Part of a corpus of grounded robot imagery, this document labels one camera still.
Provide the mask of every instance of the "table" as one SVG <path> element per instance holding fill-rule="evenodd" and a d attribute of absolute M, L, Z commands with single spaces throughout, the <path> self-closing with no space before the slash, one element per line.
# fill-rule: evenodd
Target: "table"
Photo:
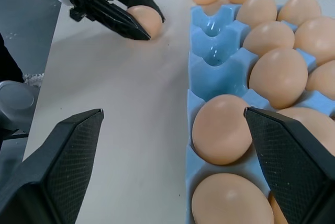
<path fill-rule="evenodd" d="M 155 0 L 167 21 L 155 41 L 124 39 L 62 6 L 25 157 L 57 122 L 102 108 L 92 178 L 77 223 L 184 223 L 191 0 Z M 335 0 L 319 0 L 335 15 Z"/>

